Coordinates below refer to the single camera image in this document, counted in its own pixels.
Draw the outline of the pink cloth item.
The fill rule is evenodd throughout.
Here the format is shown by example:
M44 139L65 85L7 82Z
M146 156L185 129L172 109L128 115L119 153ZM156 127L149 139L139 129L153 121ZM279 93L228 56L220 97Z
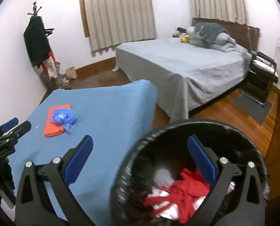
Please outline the pink cloth item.
M185 224L198 210L209 192L204 183L190 184L176 181L171 187L152 187L152 192L144 200L145 206L152 206L152 217L163 217Z

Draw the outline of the grey white sock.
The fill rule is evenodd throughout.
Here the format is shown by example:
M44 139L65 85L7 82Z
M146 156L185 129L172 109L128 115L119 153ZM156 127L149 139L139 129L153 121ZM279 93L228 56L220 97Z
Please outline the grey white sock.
M164 167L160 167L155 171L153 181L155 185L166 188L171 187L174 183L170 171Z

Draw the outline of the grey folded quilt pile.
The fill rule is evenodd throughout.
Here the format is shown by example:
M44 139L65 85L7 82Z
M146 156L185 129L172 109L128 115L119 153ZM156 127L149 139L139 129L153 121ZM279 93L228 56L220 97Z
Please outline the grey folded quilt pile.
M195 27L188 27L186 34L190 37L189 44L194 46L218 50L224 53L233 51L240 53L248 52L247 49L237 44L236 40L225 32L218 33L215 39L204 39L195 30Z

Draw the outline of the left beige curtain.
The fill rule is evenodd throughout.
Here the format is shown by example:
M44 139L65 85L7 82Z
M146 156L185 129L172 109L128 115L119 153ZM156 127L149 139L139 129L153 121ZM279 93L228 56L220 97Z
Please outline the left beige curtain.
M91 50L156 38L152 0L84 0Z

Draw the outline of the black metal chair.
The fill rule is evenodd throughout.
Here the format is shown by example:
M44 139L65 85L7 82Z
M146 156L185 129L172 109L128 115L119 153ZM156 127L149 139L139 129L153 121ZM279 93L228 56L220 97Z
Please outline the black metal chair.
M260 106L267 102L273 83L278 83L277 63L269 56L253 50L249 71L240 85L240 93Z

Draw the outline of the beige curtain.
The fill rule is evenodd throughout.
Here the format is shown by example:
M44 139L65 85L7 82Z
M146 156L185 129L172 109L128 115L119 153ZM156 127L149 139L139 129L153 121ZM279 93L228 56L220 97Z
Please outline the beige curtain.
M84 0L91 50L156 38L152 0Z
M193 18L247 24L249 21L246 0L190 0Z

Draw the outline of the pink plush toy on bed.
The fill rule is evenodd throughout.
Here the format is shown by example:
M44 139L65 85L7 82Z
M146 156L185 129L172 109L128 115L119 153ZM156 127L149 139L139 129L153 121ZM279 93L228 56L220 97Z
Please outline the pink plush toy on bed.
M172 35L172 37L174 37L174 38L179 38L179 37L183 37L183 36L185 36L185 33L182 33L180 31L175 31Z

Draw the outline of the red knit gloves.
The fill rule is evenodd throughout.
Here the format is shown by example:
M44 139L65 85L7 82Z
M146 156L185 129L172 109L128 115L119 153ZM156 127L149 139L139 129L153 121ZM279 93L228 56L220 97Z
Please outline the red knit gloves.
M172 205L178 208L178 222L185 224L196 212L194 202L202 197L208 195L210 185L205 182L199 169L193 172L183 169L180 173L181 180L175 180L171 187L158 187L159 190L167 192L167 196L148 196L144 199L144 206L156 206L163 202L167 205L154 209L151 216L155 217L160 213L166 211Z

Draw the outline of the wooden headboard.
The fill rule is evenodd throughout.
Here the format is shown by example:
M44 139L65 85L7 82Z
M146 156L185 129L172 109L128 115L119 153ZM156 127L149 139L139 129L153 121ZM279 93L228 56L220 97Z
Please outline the wooden headboard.
M248 26L246 24L238 24L236 22L220 21L217 19L193 18L192 26L197 23L217 23L224 26L234 38L237 44L246 48L247 50L258 50L258 43L260 38L260 29L257 27Z

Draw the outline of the bed with grey sheet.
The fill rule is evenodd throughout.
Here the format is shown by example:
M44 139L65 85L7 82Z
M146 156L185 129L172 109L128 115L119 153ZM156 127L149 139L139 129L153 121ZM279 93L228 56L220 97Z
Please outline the bed with grey sheet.
M170 121L178 121L242 82L250 60L240 45L221 52L167 38L117 46L115 70L122 70L132 82L151 81L158 106Z

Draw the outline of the wooden coat rack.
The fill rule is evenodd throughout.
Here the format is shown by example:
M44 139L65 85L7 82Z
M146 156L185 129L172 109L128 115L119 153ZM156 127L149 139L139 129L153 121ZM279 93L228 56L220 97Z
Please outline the wooden coat rack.
M60 74L60 63L56 62L49 44L48 37L54 29L45 28L42 18L38 16L40 9L33 2L33 11L28 13L30 21L23 34L31 65L42 69L41 75L51 88L70 90L65 84L66 79Z

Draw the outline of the red hanging garment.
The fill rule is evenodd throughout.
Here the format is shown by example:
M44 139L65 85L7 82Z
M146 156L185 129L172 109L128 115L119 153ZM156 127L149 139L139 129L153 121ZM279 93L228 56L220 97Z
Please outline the red hanging garment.
M50 77L57 78L56 62L54 59L54 55L52 52L49 52L48 56L49 58L43 61L42 64L44 64L47 68Z

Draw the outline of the black hanging coat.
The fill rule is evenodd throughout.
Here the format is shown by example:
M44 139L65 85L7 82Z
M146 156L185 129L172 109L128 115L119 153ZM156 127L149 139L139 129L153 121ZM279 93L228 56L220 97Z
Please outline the black hanging coat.
M43 61L49 58L51 52L48 36L54 28L45 29L40 16L32 16L24 31L24 41L32 67L40 68Z

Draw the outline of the blue disposable gloves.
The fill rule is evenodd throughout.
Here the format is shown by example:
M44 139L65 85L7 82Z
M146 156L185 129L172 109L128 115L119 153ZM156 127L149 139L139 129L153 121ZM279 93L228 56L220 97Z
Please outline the blue disposable gloves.
M77 116L71 107L52 110L50 120L54 124L60 125L69 135L74 133L74 124L77 122Z

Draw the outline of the black lined trash bin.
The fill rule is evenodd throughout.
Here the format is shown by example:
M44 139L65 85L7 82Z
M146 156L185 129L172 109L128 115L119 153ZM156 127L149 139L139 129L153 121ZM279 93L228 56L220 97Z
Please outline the black lined trash bin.
M243 169L253 162L259 174L265 208L269 197L269 177L263 156L258 147L240 130L223 122L209 119L189 119L155 129L136 141L125 156L110 194L110 211L113 225L187 225L163 217L152 217L152 206L144 206L144 199L152 192L155 171L164 167L174 180L181 180L183 169L193 172L197 169L187 148L190 136L220 157ZM232 209L237 198L233 190L240 191L241 177L230 182L227 196L217 218Z

